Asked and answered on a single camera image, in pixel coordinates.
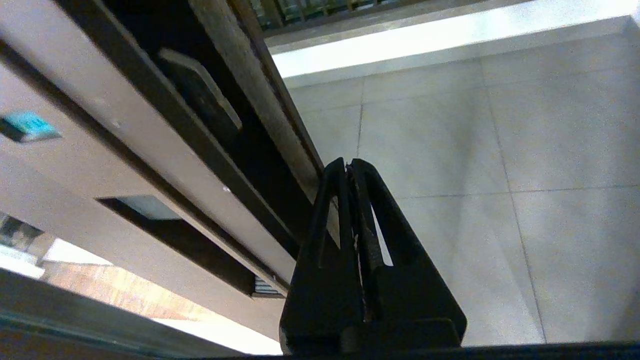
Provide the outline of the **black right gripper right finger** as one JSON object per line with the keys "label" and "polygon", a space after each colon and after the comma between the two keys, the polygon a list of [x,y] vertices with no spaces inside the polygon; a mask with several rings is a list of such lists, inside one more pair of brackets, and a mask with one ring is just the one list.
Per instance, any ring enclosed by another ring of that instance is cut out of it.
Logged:
{"label": "black right gripper right finger", "polygon": [[467,318],[377,169],[349,166],[358,217],[365,321],[349,330],[357,351],[459,348]]}

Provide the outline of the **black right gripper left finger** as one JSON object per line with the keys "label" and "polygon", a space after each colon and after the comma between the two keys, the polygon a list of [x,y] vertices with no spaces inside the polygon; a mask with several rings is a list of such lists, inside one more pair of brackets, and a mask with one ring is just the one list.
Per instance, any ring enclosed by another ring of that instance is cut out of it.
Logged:
{"label": "black right gripper left finger", "polygon": [[284,354],[339,354],[364,316],[345,160],[324,169],[279,320]]}

